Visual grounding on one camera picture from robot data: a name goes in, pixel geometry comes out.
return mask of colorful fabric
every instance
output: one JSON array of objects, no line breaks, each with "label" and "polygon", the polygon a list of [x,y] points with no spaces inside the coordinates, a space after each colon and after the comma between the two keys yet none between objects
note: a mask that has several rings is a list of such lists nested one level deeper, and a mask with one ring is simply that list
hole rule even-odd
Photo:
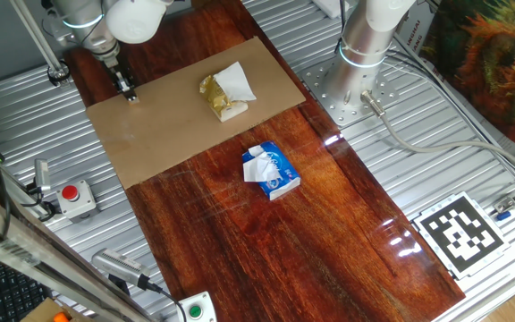
[{"label": "colorful fabric", "polygon": [[421,55],[515,142],[515,0],[443,0]]}]

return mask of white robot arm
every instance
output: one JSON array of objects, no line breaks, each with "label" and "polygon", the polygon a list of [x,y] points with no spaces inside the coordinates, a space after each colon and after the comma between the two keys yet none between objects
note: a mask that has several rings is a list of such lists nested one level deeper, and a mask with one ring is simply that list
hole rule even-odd
[{"label": "white robot arm", "polygon": [[166,7],[173,0],[119,0],[106,13],[106,26],[113,36],[128,44],[151,39]]},{"label": "white robot arm", "polygon": [[375,31],[394,29],[415,0],[371,0],[367,1],[367,22]]}]

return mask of green button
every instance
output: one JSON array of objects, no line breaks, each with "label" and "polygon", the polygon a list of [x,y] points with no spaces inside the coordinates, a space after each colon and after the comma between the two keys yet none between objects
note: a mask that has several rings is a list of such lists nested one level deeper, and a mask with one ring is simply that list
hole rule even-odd
[{"label": "green button", "polygon": [[202,315],[202,308],[198,305],[194,305],[190,308],[190,316],[193,318],[199,318]]}]

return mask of reddish-brown wooden surface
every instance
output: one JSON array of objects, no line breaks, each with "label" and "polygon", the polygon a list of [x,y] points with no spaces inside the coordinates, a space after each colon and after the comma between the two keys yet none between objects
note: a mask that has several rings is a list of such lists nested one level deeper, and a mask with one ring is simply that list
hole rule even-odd
[{"label": "reddish-brown wooden surface", "polygon": [[[437,317],[463,293],[348,143],[325,145],[339,132],[240,2],[167,19],[122,53],[140,84],[254,36],[307,101],[126,191],[171,293],[209,291],[220,322]],[[66,59],[87,106],[116,95],[88,52]],[[275,201],[241,170],[265,140],[302,177]]]}]

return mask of emergency stop button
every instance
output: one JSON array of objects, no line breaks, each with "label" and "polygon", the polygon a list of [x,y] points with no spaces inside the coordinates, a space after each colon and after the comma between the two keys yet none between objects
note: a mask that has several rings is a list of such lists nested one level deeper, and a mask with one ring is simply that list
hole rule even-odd
[{"label": "emergency stop button", "polygon": [[63,188],[61,195],[69,201],[76,201],[79,198],[79,191],[77,190],[77,187],[68,185]]}]

